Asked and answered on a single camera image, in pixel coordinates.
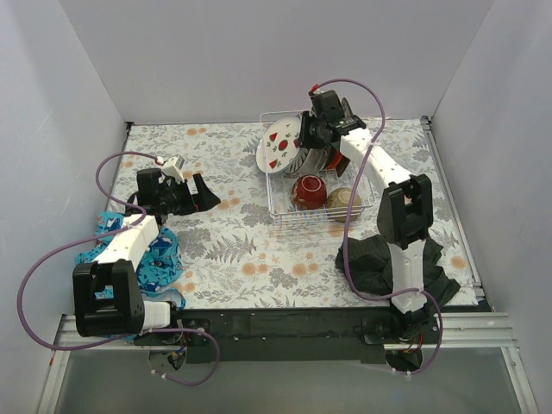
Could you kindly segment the clear glass plate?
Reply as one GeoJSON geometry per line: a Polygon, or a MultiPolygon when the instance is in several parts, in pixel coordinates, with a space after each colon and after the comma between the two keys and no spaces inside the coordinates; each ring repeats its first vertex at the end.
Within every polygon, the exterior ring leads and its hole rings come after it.
{"type": "Polygon", "coordinates": [[[308,164],[308,170],[310,172],[323,170],[331,156],[331,151],[331,147],[312,148],[309,151],[308,159],[305,161],[308,164]]]}

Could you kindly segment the black floral square plate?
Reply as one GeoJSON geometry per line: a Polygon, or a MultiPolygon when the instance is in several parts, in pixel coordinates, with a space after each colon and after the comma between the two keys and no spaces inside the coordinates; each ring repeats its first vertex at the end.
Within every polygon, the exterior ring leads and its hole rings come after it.
{"type": "MultiPolygon", "coordinates": [[[[342,127],[342,132],[346,135],[352,130],[352,126],[354,124],[354,114],[348,100],[345,97],[342,99],[341,105],[345,115],[345,119],[344,119],[345,126],[342,127]]],[[[348,158],[345,155],[341,154],[341,158],[337,161],[337,164],[335,166],[335,170],[338,178],[340,178],[344,174],[348,164],[349,164],[348,158]]]]}

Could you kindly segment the orange round plate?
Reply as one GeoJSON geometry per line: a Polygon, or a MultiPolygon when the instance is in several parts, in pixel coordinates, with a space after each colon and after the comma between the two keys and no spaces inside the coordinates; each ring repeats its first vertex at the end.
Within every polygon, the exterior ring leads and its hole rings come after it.
{"type": "Polygon", "coordinates": [[[335,169],[339,165],[341,160],[342,160],[342,154],[339,151],[332,148],[330,150],[329,158],[325,167],[328,170],[335,169]]]}

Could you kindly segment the beige bowl black inside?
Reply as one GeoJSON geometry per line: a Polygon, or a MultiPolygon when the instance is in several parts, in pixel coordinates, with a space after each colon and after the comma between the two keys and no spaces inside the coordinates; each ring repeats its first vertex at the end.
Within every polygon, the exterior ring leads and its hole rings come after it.
{"type": "MultiPolygon", "coordinates": [[[[351,197],[351,189],[348,187],[341,187],[333,190],[326,200],[326,212],[330,219],[337,222],[344,223],[347,218],[348,204],[351,197]]],[[[350,214],[350,220],[357,220],[362,212],[362,199],[356,194],[354,196],[353,208],[350,214]]]]}

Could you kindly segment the red floral bowl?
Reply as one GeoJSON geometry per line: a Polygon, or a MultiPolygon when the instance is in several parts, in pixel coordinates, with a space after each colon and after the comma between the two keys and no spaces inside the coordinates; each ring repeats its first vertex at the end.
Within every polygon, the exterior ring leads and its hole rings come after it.
{"type": "Polygon", "coordinates": [[[292,202],[299,210],[321,209],[327,199],[324,181],[317,175],[304,175],[293,184],[292,202]]]}

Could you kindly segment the strawberry pattern white plate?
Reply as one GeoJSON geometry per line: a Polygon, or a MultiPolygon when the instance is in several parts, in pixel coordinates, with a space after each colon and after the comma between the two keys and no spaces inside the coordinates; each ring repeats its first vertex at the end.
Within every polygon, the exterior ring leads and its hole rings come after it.
{"type": "Polygon", "coordinates": [[[292,164],[299,153],[300,127],[298,116],[284,116],[265,130],[256,151],[257,167],[263,173],[280,173],[292,164]]]}

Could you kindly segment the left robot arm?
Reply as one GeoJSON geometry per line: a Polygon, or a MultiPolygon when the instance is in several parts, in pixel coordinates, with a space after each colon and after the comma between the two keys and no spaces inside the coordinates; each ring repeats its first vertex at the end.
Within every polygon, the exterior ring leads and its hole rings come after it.
{"type": "Polygon", "coordinates": [[[125,203],[121,232],[92,261],[78,264],[72,273],[75,318],[83,337],[133,335],[154,330],[166,345],[184,333],[182,322],[171,316],[168,302],[142,297],[136,271],[148,248],[156,246],[161,225],[170,215],[188,216],[220,204],[201,174],[193,175],[192,193],[183,179],[159,168],[140,170],[138,191],[125,203]]]}

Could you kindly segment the striped white round plate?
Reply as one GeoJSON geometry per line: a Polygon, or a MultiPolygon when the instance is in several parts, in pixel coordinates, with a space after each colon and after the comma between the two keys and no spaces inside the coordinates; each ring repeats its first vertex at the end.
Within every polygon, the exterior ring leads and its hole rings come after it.
{"type": "Polygon", "coordinates": [[[309,148],[301,147],[292,162],[283,170],[283,173],[293,174],[298,171],[307,159],[309,152],[309,148]]]}

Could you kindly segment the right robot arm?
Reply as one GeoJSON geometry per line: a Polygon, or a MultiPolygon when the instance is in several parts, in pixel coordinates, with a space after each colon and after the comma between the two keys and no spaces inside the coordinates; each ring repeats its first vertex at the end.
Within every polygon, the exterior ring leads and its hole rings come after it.
{"type": "Polygon", "coordinates": [[[399,342],[413,341],[430,310],[423,292],[423,250],[433,224],[431,181],[404,169],[378,146],[378,136],[344,108],[335,91],[315,85],[309,96],[311,109],[302,115],[299,144],[334,148],[379,193],[376,224],[391,256],[392,292],[384,296],[395,315],[390,331],[399,342]]]}

